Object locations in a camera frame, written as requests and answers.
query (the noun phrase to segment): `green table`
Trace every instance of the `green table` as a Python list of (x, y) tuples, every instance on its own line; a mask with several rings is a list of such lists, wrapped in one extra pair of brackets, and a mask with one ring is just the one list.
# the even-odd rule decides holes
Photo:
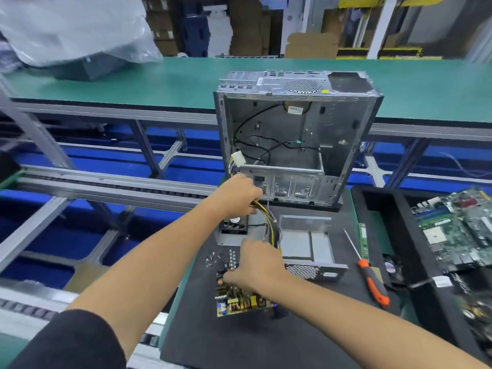
[(492, 123), (492, 63), (462, 60), (164, 58), (92, 83), (28, 71), (7, 78), (23, 99), (213, 109), (218, 80), (237, 70), (366, 71), (385, 95), (380, 118)]

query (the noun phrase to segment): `motherboard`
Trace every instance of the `motherboard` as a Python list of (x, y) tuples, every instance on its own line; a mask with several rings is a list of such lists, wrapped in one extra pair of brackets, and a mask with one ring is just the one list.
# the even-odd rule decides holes
[(268, 310), (273, 308), (274, 304), (259, 294), (245, 291), (240, 287), (224, 282), (224, 273), (235, 270), (237, 266), (236, 252), (230, 250), (229, 261), (224, 264), (223, 269), (217, 271), (216, 276), (215, 300), (217, 303), (217, 316), (221, 317), (251, 310)]
[(492, 264), (492, 201), (478, 187), (421, 202), (412, 212), (444, 272)]

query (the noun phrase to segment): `hand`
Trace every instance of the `hand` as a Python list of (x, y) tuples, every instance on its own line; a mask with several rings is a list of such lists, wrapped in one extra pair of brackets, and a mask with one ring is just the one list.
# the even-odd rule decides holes
[(270, 288), (289, 274), (279, 250), (266, 242), (245, 239), (241, 243), (239, 267), (226, 272), (224, 282), (268, 297)]
[(262, 189), (254, 186), (253, 180), (238, 173), (219, 186), (204, 203), (224, 220), (256, 213), (250, 204), (262, 195)]

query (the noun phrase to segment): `person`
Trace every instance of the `person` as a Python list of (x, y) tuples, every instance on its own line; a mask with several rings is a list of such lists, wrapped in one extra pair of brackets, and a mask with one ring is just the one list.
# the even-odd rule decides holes
[[(9, 367), (126, 367), (202, 243), (225, 218), (254, 213), (250, 204), (261, 195), (262, 190), (243, 175), (227, 180), (109, 268)], [(225, 273), (225, 282), (253, 290), (304, 318), (363, 368), (488, 368), (410, 322), (288, 273), (280, 252), (267, 243), (243, 241), (240, 257), (238, 268)]]

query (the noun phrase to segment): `black sleeve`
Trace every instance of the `black sleeve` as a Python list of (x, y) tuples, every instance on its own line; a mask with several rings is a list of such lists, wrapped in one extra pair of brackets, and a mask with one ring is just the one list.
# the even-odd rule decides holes
[(21, 351), (9, 369), (126, 368), (113, 329), (83, 310), (59, 313)]

